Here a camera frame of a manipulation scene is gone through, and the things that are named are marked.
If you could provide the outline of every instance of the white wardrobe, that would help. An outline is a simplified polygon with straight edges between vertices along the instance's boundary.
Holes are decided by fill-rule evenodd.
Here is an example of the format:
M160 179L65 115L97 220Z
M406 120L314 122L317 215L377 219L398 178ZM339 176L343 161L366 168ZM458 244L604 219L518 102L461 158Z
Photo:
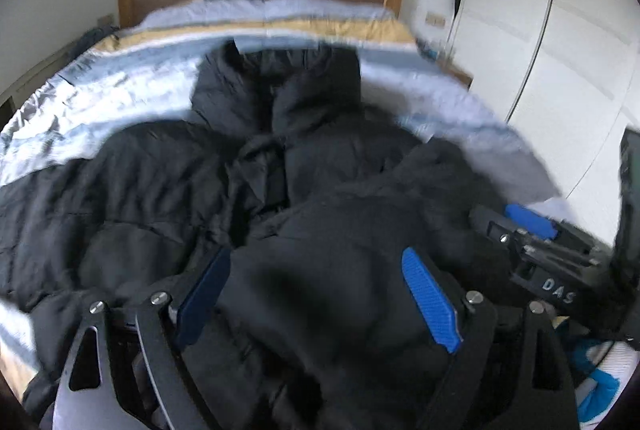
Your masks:
M471 92L545 161L582 227L618 228L619 145L640 128L637 0L462 0L449 39Z

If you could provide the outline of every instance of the screw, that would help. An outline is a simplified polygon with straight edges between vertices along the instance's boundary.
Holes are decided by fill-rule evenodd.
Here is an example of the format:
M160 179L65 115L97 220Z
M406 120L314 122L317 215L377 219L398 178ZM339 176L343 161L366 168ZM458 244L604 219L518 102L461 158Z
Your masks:
M481 304L482 300L484 300L484 296L479 291L467 291L465 298L471 305Z
M534 300L529 304L529 310L535 315L541 315L545 312L545 307L540 302Z
M105 307L105 303L98 300L97 302L94 302L89 306L89 312L92 315L97 315L98 313L101 313L102 311L104 311L104 307Z
M151 303L153 305L162 305L169 299L169 295L164 291L158 291L151 295Z

